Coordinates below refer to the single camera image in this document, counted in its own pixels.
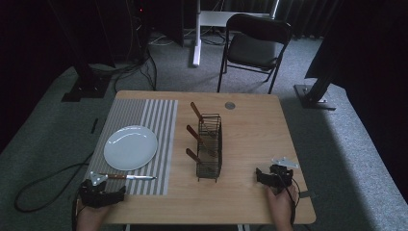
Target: knife handle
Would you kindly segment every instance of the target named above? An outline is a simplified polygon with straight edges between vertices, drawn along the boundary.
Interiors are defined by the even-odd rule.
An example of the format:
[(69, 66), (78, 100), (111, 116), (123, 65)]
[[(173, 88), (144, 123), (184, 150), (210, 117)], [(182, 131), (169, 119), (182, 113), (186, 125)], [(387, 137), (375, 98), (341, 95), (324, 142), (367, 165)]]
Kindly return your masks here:
[(197, 163), (202, 164), (201, 160), (191, 151), (191, 149), (187, 148), (186, 149), (187, 155), (189, 155), (193, 160), (195, 160)]
[(107, 173), (100, 173), (101, 175), (107, 175), (109, 179), (126, 179), (126, 175), (118, 175), (118, 174), (107, 174)]
[(203, 123), (203, 122), (204, 122), (203, 115), (201, 115), (201, 113), (198, 112), (198, 109), (197, 109), (197, 107), (195, 106), (194, 102), (191, 102), (190, 105), (191, 105), (191, 107), (192, 107), (192, 110), (195, 112), (195, 114), (197, 115), (198, 119), (200, 120), (200, 123)]
[(191, 126), (187, 125), (187, 130), (195, 137), (195, 139), (199, 142), (203, 142), (200, 136), (191, 128)]

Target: white plate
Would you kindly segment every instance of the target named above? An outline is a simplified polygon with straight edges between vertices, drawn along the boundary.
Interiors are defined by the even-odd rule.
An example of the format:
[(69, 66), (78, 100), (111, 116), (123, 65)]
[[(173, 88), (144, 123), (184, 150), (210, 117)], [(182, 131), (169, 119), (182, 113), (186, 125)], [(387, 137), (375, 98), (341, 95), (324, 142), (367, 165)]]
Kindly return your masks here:
[(156, 154), (157, 138), (143, 126), (124, 127), (113, 133), (105, 143), (106, 162), (119, 170), (143, 167)]

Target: human hand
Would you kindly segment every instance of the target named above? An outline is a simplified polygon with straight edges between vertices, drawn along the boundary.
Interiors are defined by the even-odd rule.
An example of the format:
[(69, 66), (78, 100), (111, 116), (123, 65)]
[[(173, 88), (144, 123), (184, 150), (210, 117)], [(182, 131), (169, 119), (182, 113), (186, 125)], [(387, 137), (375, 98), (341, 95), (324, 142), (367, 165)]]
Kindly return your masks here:
[[(269, 186), (264, 185), (267, 193), (268, 206), (272, 215), (276, 229), (279, 231), (293, 230), (291, 225), (291, 215), (293, 201), (286, 190), (275, 195)], [(288, 187), (288, 191), (294, 201), (297, 200), (296, 189), (293, 185)]]
[(92, 208), (84, 206), (78, 201), (77, 231), (97, 231), (101, 227), (105, 216), (111, 211), (112, 205)]

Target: utensil holder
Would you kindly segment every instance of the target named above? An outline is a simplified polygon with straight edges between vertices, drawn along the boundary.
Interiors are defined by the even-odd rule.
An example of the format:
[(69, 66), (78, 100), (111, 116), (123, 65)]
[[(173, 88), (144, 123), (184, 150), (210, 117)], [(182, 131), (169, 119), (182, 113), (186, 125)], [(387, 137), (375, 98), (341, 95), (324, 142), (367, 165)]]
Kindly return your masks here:
[(204, 143), (197, 143), (197, 156), (201, 164), (196, 164), (196, 175), (200, 178), (218, 179), (222, 166), (222, 126), (219, 114), (202, 114), (203, 122), (198, 122), (198, 135)]

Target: striped placemat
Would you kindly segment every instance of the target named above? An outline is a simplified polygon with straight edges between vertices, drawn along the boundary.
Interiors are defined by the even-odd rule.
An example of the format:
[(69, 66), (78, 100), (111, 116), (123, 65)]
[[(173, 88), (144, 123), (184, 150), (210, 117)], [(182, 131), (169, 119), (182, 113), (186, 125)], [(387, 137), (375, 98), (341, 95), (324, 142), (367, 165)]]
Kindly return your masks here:
[[(90, 160), (86, 178), (89, 178), (91, 171), (157, 176), (158, 178), (153, 181), (109, 179), (106, 192), (116, 192), (126, 185), (128, 194), (167, 194), (177, 104), (177, 100), (115, 99)], [(105, 143), (114, 132), (131, 125), (147, 127), (156, 135), (157, 152), (144, 167), (131, 171), (117, 170), (105, 161)]]

